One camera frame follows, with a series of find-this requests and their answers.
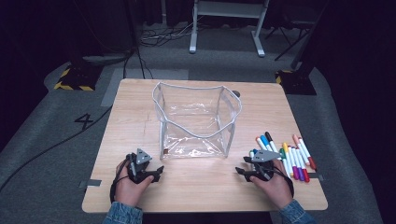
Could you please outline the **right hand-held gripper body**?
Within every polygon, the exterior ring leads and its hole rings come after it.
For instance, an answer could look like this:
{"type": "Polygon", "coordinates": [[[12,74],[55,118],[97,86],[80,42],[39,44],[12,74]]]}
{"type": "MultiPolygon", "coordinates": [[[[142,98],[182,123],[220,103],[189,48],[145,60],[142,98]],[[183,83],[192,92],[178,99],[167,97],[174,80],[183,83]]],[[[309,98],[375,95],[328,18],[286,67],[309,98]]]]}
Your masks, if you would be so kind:
{"type": "Polygon", "coordinates": [[[279,156],[278,153],[269,150],[259,150],[252,159],[252,171],[260,180],[269,181],[276,171],[273,159],[279,156]]]}

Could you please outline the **black cap white marker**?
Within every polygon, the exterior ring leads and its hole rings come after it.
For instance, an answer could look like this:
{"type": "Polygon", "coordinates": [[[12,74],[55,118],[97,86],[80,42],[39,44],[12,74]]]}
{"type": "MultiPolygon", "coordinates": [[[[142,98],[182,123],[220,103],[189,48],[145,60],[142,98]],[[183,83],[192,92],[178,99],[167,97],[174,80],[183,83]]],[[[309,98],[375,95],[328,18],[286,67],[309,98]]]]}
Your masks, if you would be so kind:
{"type": "Polygon", "coordinates": [[[271,134],[269,132],[265,132],[264,135],[265,135],[266,139],[268,140],[268,143],[269,143],[271,149],[274,152],[278,152],[278,149],[277,149],[277,147],[276,147],[276,145],[275,145],[275,143],[273,141],[273,138],[272,138],[271,134]]]}

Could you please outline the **black yellow striped stand base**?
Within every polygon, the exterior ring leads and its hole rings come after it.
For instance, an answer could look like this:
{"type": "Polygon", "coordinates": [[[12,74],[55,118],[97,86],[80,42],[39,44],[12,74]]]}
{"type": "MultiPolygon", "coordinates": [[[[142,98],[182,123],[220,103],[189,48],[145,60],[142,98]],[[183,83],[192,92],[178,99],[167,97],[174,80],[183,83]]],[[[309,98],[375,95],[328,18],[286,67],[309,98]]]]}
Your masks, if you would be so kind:
{"type": "Polygon", "coordinates": [[[55,90],[94,91],[103,66],[76,67],[67,65],[56,82],[55,90]]]}

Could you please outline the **dark stand column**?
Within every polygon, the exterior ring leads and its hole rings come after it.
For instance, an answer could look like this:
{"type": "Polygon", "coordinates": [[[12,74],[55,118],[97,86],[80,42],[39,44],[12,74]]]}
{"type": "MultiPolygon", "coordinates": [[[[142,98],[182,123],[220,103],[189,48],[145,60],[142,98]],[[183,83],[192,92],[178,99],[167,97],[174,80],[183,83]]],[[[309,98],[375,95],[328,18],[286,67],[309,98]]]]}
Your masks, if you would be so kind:
{"type": "Polygon", "coordinates": [[[322,36],[323,24],[326,21],[326,10],[331,0],[319,0],[321,3],[318,18],[310,29],[290,67],[297,72],[310,74],[315,65],[320,49],[319,40],[322,36]]]}

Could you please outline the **purple cap white marker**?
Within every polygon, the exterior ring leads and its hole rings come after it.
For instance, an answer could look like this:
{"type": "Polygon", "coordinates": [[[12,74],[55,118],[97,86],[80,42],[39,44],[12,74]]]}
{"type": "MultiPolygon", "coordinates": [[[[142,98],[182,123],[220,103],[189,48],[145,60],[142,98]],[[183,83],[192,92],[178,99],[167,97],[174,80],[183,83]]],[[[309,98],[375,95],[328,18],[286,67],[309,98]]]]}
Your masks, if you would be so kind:
{"type": "Polygon", "coordinates": [[[304,173],[303,173],[300,161],[299,161],[298,156],[297,156],[296,148],[292,147],[291,151],[292,151],[292,154],[293,154],[293,157],[294,157],[294,161],[296,163],[296,168],[297,168],[297,171],[298,171],[298,174],[299,174],[299,179],[301,181],[304,181],[304,173]]]}

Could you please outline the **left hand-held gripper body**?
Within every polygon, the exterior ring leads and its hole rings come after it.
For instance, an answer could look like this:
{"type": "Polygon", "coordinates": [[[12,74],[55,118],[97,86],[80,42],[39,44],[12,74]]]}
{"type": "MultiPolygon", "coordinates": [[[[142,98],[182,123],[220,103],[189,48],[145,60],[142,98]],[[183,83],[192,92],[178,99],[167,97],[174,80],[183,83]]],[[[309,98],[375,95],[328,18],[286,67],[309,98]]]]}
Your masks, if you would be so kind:
{"type": "Polygon", "coordinates": [[[128,154],[126,159],[129,162],[128,176],[134,183],[139,184],[148,176],[155,175],[154,171],[147,171],[152,157],[143,149],[139,148],[136,153],[128,154]]]}

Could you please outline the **clear plastic zipper pouch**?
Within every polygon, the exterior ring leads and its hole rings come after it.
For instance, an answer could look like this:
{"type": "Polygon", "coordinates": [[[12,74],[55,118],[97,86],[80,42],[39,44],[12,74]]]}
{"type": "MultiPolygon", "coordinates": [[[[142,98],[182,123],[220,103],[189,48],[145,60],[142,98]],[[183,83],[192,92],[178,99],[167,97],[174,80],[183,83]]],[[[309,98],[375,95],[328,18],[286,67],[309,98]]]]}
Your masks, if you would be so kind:
{"type": "Polygon", "coordinates": [[[160,122],[162,159],[228,156],[242,111],[240,97],[232,90],[160,82],[152,100],[160,122]]]}

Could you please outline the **black folding stand legs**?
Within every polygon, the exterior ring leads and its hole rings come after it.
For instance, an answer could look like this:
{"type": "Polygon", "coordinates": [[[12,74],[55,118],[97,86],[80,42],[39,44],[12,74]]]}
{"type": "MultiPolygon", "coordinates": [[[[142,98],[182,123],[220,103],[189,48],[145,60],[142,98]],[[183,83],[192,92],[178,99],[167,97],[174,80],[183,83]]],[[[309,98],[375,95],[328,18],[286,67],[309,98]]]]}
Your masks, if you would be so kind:
{"type": "Polygon", "coordinates": [[[291,26],[291,27],[285,27],[285,26],[278,26],[278,27],[273,27],[271,31],[265,36],[265,40],[269,39],[272,35],[274,35],[276,32],[280,32],[285,41],[288,43],[288,46],[283,49],[276,57],[275,60],[278,61],[280,58],[282,58],[286,53],[288,53],[292,48],[297,46],[303,39],[308,37],[309,32],[311,28],[307,26],[291,26]],[[293,40],[291,40],[288,37],[287,31],[297,31],[297,37],[293,40]]]}

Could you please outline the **grey flat stand base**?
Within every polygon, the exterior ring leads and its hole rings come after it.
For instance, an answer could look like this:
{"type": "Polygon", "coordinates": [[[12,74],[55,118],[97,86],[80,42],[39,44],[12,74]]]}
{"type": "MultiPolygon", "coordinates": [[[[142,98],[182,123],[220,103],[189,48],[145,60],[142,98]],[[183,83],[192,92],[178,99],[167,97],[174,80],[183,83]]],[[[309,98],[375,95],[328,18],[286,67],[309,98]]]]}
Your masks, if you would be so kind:
{"type": "Polygon", "coordinates": [[[105,53],[103,56],[89,55],[83,56],[82,59],[92,66],[107,66],[111,64],[121,63],[129,59],[133,53],[131,51],[122,53],[105,53]]]}

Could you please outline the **salmon cap white marker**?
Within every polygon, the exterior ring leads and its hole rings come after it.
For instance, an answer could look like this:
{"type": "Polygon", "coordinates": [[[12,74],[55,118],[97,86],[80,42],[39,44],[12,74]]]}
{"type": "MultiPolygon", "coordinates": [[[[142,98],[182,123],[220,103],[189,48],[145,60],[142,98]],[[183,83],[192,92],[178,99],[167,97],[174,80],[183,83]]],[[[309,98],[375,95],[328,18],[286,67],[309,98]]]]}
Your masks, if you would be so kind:
{"type": "Polygon", "coordinates": [[[296,134],[294,134],[294,135],[292,136],[292,139],[293,139],[295,145],[297,146],[297,148],[300,150],[305,165],[310,166],[310,161],[309,161],[309,159],[308,159],[307,154],[305,153],[304,147],[303,147],[303,145],[302,145],[300,139],[298,138],[298,136],[297,136],[296,134]]]}

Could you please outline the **black stand base yellow edge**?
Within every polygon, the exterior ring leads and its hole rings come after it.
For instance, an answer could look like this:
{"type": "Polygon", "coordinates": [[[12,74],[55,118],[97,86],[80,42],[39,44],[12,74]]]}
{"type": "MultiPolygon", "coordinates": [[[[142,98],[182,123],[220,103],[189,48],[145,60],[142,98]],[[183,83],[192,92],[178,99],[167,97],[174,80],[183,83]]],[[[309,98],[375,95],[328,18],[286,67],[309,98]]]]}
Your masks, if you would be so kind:
{"type": "Polygon", "coordinates": [[[298,71],[278,70],[275,73],[276,83],[279,84],[286,94],[316,95],[314,86],[307,76],[298,71]]]}

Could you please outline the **white metal stand frame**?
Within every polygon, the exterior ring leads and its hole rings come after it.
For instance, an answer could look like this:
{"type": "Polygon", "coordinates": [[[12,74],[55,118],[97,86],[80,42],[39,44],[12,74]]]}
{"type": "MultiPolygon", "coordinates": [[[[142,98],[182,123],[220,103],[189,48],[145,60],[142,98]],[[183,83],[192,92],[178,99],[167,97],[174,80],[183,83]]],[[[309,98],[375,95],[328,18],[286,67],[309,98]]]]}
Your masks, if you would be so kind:
{"type": "Polygon", "coordinates": [[[192,9],[192,30],[189,52],[195,53],[197,50],[198,37],[198,17],[217,16],[257,19],[256,28],[251,32],[257,54],[259,57],[265,56],[265,51],[260,41],[260,33],[266,16],[270,0],[263,0],[259,4],[250,3],[229,3],[229,2],[210,2],[206,0],[194,0],[192,9]]]}

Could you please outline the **person's right hand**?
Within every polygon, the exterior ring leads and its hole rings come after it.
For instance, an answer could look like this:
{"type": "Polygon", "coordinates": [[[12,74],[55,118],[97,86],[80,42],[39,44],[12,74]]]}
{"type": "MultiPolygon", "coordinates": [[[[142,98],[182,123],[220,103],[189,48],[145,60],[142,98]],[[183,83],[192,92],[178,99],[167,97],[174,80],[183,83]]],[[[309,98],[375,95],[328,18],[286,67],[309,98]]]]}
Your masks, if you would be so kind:
{"type": "Polygon", "coordinates": [[[283,209],[293,200],[289,185],[282,175],[274,175],[269,181],[252,176],[250,181],[267,195],[277,209],[283,209]]]}

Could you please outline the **yellow cap white marker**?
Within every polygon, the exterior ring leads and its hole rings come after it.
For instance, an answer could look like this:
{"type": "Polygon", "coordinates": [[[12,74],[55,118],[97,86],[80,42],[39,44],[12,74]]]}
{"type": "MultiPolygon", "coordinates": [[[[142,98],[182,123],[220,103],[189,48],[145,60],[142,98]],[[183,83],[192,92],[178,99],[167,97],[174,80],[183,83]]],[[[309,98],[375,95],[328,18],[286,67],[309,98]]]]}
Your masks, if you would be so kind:
{"type": "Polygon", "coordinates": [[[292,177],[294,177],[294,172],[292,169],[292,163],[291,163],[291,158],[290,158],[290,154],[289,154],[288,144],[283,143],[282,148],[284,149],[284,152],[285,152],[285,159],[286,159],[286,163],[287,163],[288,175],[290,178],[292,178],[292,177]]]}

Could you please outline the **red cap white marker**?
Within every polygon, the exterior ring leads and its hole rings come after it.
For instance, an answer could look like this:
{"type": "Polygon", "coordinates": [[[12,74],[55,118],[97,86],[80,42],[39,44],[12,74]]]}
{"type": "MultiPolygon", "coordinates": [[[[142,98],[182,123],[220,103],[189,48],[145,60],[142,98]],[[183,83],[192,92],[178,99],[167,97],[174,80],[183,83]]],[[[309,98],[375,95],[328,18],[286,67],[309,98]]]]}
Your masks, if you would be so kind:
{"type": "Polygon", "coordinates": [[[316,163],[315,163],[314,159],[312,158],[310,152],[308,151],[308,148],[307,148],[307,146],[306,146],[306,144],[305,144],[305,142],[304,142],[304,139],[303,139],[302,137],[298,137],[298,140],[299,140],[299,142],[300,142],[300,144],[301,144],[301,146],[302,146],[302,149],[303,149],[303,151],[304,151],[304,154],[305,154],[306,158],[307,158],[308,161],[309,161],[310,167],[311,167],[313,170],[316,171],[316,170],[317,170],[316,163]]]}
{"type": "Polygon", "coordinates": [[[304,182],[308,183],[308,182],[310,182],[310,177],[309,177],[309,174],[308,174],[308,172],[306,170],[304,159],[303,159],[303,156],[301,154],[301,150],[300,149],[296,149],[296,155],[297,155],[297,159],[298,159],[298,161],[300,163],[300,170],[301,170],[301,173],[302,173],[301,179],[304,182]]]}

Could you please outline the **magenta cap white marker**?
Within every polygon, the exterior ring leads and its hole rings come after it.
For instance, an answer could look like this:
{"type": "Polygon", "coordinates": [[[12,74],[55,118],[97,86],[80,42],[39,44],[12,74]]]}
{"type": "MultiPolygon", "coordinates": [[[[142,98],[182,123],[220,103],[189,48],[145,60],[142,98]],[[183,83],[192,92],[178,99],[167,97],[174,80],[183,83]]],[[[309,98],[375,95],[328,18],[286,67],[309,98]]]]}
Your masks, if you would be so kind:
{"type": "Polygon", "coordinates": [[[300,176],[299,176],[298,168],[290,146],[288,146],[288,155],[289,155],[290,166],[293,172],[293,178],[299,180],[300,176]]]}

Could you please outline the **person's left hand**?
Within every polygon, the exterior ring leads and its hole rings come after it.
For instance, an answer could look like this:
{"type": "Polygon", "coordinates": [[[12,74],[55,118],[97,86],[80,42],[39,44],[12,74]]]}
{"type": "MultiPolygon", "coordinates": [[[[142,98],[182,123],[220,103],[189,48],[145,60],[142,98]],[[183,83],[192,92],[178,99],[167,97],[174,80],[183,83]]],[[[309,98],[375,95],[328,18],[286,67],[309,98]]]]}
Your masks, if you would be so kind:
{"type": "Polygon", "coordinates": [[[134,183],[128,176],[128,162],[121,162],[116,168],[116,190],[114,200],[128,206],[138,206],[139,200],[151,184],[153,176],[148,176],[141,183],[134,183]]]}

